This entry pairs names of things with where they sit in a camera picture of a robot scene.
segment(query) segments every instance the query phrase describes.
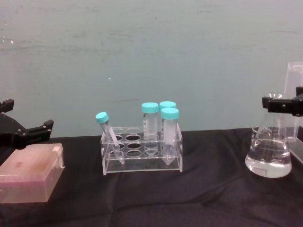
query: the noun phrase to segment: box lid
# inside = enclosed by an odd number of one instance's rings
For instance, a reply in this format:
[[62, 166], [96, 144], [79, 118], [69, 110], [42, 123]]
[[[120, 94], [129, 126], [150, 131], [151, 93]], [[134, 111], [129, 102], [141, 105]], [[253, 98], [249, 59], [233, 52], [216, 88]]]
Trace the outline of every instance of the box lid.
[[34, 144], [15, 150], [0, 166], [0, 183], [44, 181], [62, 151], [61, 143]]

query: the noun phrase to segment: test tube rack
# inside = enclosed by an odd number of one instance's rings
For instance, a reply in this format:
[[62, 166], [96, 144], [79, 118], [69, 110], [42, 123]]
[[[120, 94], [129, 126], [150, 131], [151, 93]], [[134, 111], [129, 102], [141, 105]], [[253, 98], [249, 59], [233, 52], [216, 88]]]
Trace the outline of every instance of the test tube rack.
[[105, 134], [101, 137], [101, 156], [103, 175], [107, 173], [179, 170], [182, 172], [182, 134], [177, 124], [174, 154], [163, 157], [161, 150], [163, 140], [158, 132], [158, 139], [146, 141], [143, 139], [143, 127], [113, 127], [118, 139], [120, 150], [124, 155], [122, 164], [114, 155], [113, 143], [107, 140]]

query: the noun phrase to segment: tube cap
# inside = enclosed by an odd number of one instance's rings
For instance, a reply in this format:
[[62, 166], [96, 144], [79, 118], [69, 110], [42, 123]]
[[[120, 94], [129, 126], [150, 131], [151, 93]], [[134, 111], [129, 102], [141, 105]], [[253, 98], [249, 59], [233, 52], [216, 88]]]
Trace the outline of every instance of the tube cap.
[[176, 108], [163, 108], [161, 117], [167, 120], [175, 120], [179, 118], [179, 110]]
[[100, 112], [96, 115], [96, 120], [98, 123], [107, 122], [109, 119], [108, 114], [106, 112]]
[[160, 102], [159, 104], [159, 108], [160, 110], [162, 110], [163, 108], [176, 108], [177, 104], [175, 102], [171, 102], [171, 101], [164, 101], [164, 102]]
[[153, 114], [159, 112], [158, 103], [143, 103], [141, 106], [142, 113]]

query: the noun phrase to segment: black tablecloth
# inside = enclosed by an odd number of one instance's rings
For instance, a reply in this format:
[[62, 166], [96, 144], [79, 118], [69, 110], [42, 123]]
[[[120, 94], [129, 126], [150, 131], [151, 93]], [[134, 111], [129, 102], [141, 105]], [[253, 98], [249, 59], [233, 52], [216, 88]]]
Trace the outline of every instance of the black tablecloth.
[[66, 168], [47, 203], [0, 204], [0, 226], [302, 227], [303, 166], [267, 179], [244, 158], [251, 129], [183, 132], [183, 172], [103, 176], [100, 137], [62, 143]]

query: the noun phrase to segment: erlenmeyer flask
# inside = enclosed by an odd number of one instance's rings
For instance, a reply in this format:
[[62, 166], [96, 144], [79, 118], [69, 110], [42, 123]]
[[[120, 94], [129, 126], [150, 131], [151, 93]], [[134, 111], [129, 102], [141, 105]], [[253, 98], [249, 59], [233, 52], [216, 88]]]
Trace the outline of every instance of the erlenmeyer flask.
[[[282, 94], [271, 93], [270, 97], [285, 99]], [[292, 169], [284, 113], [266, 113], [250, 150], [245, 158], [250, 171], [260, 176], [278, 178]]]

